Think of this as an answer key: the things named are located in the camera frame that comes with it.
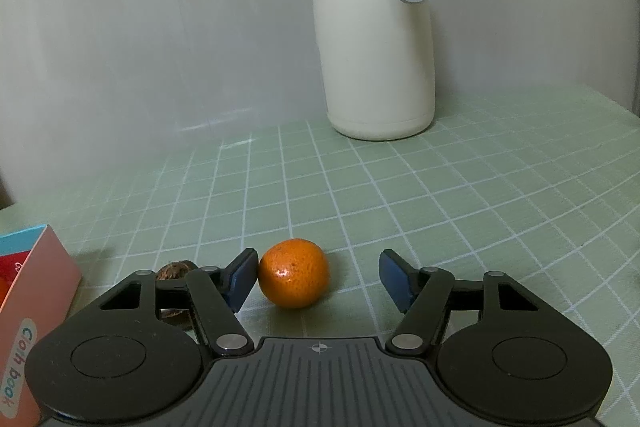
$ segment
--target metal screw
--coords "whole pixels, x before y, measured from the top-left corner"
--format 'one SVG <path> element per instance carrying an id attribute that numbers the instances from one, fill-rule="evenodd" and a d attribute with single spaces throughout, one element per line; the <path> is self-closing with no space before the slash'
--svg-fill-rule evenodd
<path id="1" fill-rule="evenodd" d="M 238 335 L 237 333 L 227 333 L 226 335 L 220 335 L 216 340 L 216 344 L 222 349 L 231 351 L 233 349 L 240 349 L 246 346 L 248 340 L 244 335 Z"/>
<path id="2" fill-rule="evenodd" d="M 422 339 L 413 333 L 401 333 L 394 336 L 391 343 L 399 349 L 418 349 L 422 345 Z"/>

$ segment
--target green cutting mat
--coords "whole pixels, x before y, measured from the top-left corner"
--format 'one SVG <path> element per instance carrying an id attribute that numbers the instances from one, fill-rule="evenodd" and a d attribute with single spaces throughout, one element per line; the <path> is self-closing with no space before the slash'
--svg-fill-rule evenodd
<path id="1" fill-rule="evenodd" d="M 84 273 L 75 309 L 136 269 L 315 241 L 331 292 L 283 311 L 256 285 L 239 314 L 256 339 L 388 335 L 401 315 L 378 279 L 384 248 L 464 279 L 499 269 L 606 347 L 615 372 L 600 416 L 637 427 L 639 126 L 583 88 L 439 99 L 434 125 L 410 139 L 360 142 L 324 120 L 263 129 L 16 204 L 0 230 L 52 224 Z"/>

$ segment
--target crosshair mark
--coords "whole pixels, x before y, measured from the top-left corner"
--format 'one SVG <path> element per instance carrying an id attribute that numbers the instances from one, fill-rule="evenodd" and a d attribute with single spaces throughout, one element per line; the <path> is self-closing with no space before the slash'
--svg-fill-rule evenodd
<path id="1" fill-rule="evenodd" d="M 314 344 L 313 346 L 311 346 L 311 349 L 313 349 L 316 353 L 324 353 L 327 349 L 331 349 L 331 347 L 327 346 L 326 344 L 323 344 L 322 342 L 318 342 L 317 344 Z"/>

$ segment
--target orange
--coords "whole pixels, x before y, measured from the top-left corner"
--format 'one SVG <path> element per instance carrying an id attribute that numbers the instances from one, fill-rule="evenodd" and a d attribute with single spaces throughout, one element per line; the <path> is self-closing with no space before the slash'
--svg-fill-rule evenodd
<path id="1" fill-rule="evenodd" d="M 304 308 L 316 302 L 329 286 L 329 263 L 315 243 L 287 239 L 262 256 L 258 283 L 276 306 Z"/>

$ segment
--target white wall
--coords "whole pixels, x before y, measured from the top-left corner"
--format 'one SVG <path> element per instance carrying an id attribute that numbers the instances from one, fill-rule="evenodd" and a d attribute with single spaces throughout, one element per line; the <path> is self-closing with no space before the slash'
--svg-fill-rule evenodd
<path id="1" fill-rule="evenodd" d="M 431 0 L 438 88 L 585 82 L 630 107 L 638 0 Z M 20 198 L 324 111 L 311 0 L 0 0 L 0 175 Z"/>

